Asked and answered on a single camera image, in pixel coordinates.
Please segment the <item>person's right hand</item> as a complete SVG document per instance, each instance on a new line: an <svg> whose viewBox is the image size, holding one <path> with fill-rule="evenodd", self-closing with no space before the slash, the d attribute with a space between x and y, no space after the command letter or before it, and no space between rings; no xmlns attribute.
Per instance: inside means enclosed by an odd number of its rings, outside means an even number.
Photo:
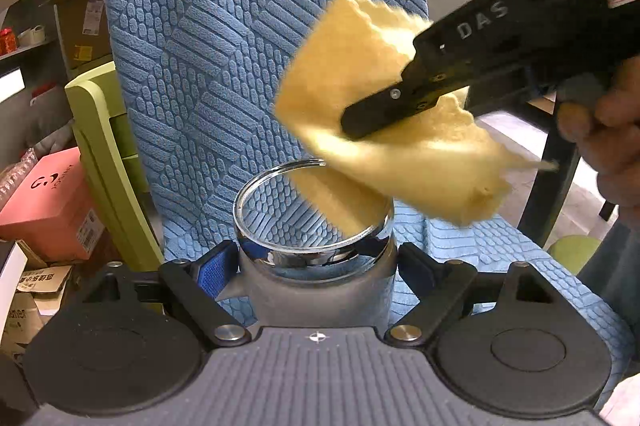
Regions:
<svg viewBox="0 0 640 426"><path fill-rule="evenodd" d="M612 88L592 111L574 102L559 107L561 137L577 145L582 159L597 172L600 194L618 206L618 219L639 230L639 59L626 60Z"/></svg>

